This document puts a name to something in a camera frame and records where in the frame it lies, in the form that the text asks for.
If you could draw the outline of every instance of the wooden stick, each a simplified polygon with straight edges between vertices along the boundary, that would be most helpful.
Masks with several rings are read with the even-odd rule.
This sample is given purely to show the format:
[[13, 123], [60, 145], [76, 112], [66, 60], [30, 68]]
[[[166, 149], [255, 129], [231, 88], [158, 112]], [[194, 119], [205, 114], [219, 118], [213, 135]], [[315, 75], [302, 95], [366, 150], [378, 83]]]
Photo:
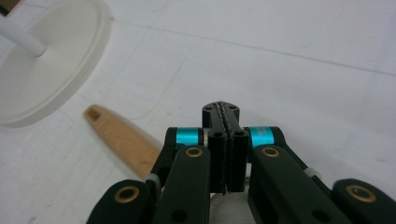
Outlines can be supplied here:
[[160, 154], [160, 150], [120, 116], [91, 105], [85, 119], [110, 149], [141, 179], [145, 179]]

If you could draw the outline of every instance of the black plastic part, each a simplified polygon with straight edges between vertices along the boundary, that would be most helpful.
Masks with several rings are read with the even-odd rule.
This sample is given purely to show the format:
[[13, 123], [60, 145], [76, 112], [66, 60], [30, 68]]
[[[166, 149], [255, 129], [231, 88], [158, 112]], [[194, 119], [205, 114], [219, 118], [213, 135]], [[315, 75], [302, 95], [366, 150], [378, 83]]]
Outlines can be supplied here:
[[[365, 190], [347, 191], [347, 187], [358, 186]], [[373, 193], [371, 200], [369, 190]], [[396, 202], [376, 187], [356, 179], [345, 179], [335, 182], [332, 189], [332, 199], [354, 223], [396, 223]]]
[[249, 134], [239, 126], [239, 108], [225, 102], [203, 107], [203, 128], [212, 154], [211, 192], [243, 192]]
[[[137, 196], [128, 203], [116, 201], [117, 192], [128, 186], [138, 188]], [[145, 183], [136, 180], [123, 180], [110, 189], [93, 208], [87, 224], [144, 224], [150, 223], [153, 204], [149, 188]]]
[[248, 139], [248, 149], [247, 149], [247, 163], [251, 163], [251, 151], [253, 149], [253, 143], [251, 142], [251, 133], [249, 127], [244, 127], [244, 130], [248, 132], [249, 139]]
[[151, 173], [157, 175], [161, 180], [162, 187], [165, 186], [176, 153], [177, 128], [168, 128], [166, 131], [163, 150], [155, 161]]
[[[199, 148], [200, 156], [188, 156]], [[208, 223], [210, 152], [201, 146], [183, 147], [177, 153], [152, 223]]]
[[204, 129], [203, 128], [199, 128], [198, 129], [198, 145], [203, 146], [204, 145]]
[[[274, 148], [278, 156], [262, 153]], [[294, 158], [282, 147], [263, 145], [253, 148], [250, 209], [260, 223], [351, 223], [332, 200], [306, 175]], [[276, 216], [267, 219], [264, 208], [271, 204]]]
[[9, 11], [5, 8], [0, 6], [0, 14], [2, 14], [3, 16], [8, 15]]
[[147, 179], [145, 181], [145, 184], [148, 186], [152, 204], [156, 205], [158, 200], [160, 200], [161, 195], [158, 195], [160, 192], [157, 192], [157, 186], [156, 186], [155, 182], [153, 180]]

